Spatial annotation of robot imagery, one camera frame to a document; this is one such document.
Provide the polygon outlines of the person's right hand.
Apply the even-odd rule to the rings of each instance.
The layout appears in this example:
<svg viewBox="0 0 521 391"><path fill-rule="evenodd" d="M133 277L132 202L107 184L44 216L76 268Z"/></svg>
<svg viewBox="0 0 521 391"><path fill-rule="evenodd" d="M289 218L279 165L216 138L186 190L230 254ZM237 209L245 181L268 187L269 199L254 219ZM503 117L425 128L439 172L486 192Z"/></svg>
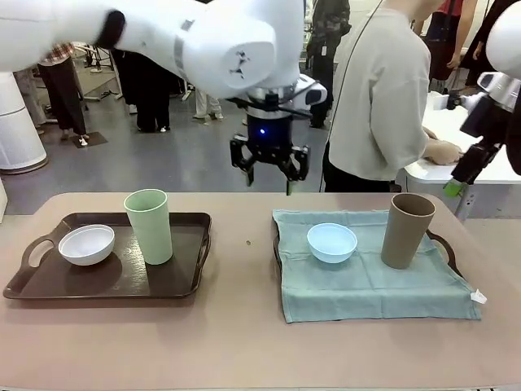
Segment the person's right hand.
<svg viewBox="0 0 521 391"><path fill-rule="evenodd" d="M436 165L452 165L463 156L463 151L455 144L434 140L429 146L428 159Z"/></svg>

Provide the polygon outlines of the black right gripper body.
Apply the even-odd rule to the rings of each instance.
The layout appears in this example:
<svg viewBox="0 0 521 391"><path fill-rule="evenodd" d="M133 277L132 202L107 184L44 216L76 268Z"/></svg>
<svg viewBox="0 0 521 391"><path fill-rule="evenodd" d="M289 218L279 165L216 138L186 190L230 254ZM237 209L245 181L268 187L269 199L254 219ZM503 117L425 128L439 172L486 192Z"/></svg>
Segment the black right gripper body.
<svg viewBox="0 0 521 391"><path fill-rule="evenodd" d="M507 111L495 103L477 103L463 122L460 130L480 138L482 145L503 144L506 136Z"/></svg>

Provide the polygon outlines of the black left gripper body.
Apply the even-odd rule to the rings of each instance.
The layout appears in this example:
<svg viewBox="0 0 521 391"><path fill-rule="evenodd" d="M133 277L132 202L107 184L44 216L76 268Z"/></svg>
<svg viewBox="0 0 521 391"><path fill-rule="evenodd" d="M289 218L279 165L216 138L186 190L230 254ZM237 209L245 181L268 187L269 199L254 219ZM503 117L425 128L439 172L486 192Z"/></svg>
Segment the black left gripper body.
<svg viewBox="0 0 521 391"><path fill-rule="evenodd" d="M292 151L292 116L265 119L247 116L247 149L255 157L288 158Z"/></svg>

